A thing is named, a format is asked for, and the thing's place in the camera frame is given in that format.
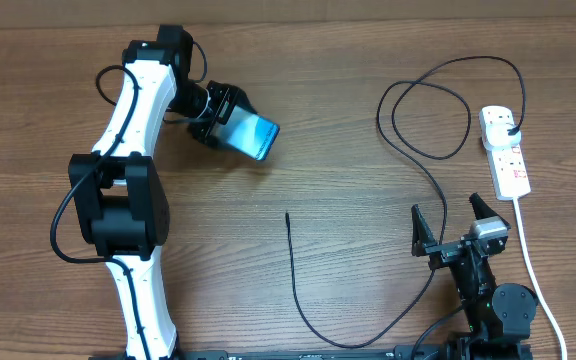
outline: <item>white cord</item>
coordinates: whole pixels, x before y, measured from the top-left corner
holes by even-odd
[[[532,281],[532,286],[535,288],[535,292],[537,293],[537,298],[539,299],[541,307],[544,308],[544,312],[546,313],[546,316],[548,316],[548,320],[550,320],[552,328],[555,330],[555,333],[557,334],[557,339],[559,340],[559,346],[561,347],[561,359],[567,360],[568,350],[566,350],[566,340],[564,340],[564,334],[561,332],[561,329],[557,324],[557,320],[555,320],[555,316],[550,311],[548,304],[546,304],[546,300],[544,300],[544,296],[541,293],[539,284],[537,283],[537,277],[535,276],[535,272],[532,269],[532,264],[530,263],[530,255],[528,254],[528,246],[526,245],[526,236],[524,235],[524,224],[523,221],[521,221],[521,212],[519,211],[519,199],[513,198],[512,204],[515,207],[515,215],[517,217],[517,229],[519,230],[519,241],[521,242],[521,251],[524,254],[524,261],[526,262],[528,275],[530,275],[530,281]]]

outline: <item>wooden table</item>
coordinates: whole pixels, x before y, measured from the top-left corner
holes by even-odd
[[[410,256],[410,207],[419,204],[438,234],[441,203],[422,173],[379,138],[377,102],[396,80],[451,58],[488,54],[516,63],[526,80],[522,146],[533,187],[522,200],[526,233],[541,287],[576,358],[575,18],[187,30],[206,50],[208,78],[244,88],[282,130],[264,163],[205,148],[183,126],[161,131],[155,161],[172,212],[164,279],[184,349],[331,348],[306,328],[293,303],[286,210],[302,306],[322,333],[361,342],[402,311],[429,273],[426,259]],[[90,150],[112,113],[95,91],[95,74],[118,63],[130,40],[154,39],[156,32],[0,31],[0,359],[122,351],[124,323],[108,271],[59,260],[48,228],[69,187],[70,156]],[[198,76],[198,52],[193,62]],[[119,76],[104,81],[109,93],[118,92]],[[520,108],[512,70],[472,61],[451,65],[432,82],[458,91],[474,112],[471,137],[457,156],[421,160],[448,199],[447,241],[473,220],[473,192],[514,225],[511,204],[495,200],[476,116],[489,104]],[[435,154],[451,151],[466,126],[462,105],[432,89],[413,90],[398,114],[404,135]],[[392,129],[388,135],[394,137]],[[73,207],[59,242],[74,256],[94,255]],[[530,286],[515,228],[491,264],[499,283]],[[372,347],[413,343],[456,305],[449,271],[439,271],[413,311]],[[428,341],[464,330],[458,318]],[[541,310],[529,343],[537,358],[557,358]]]

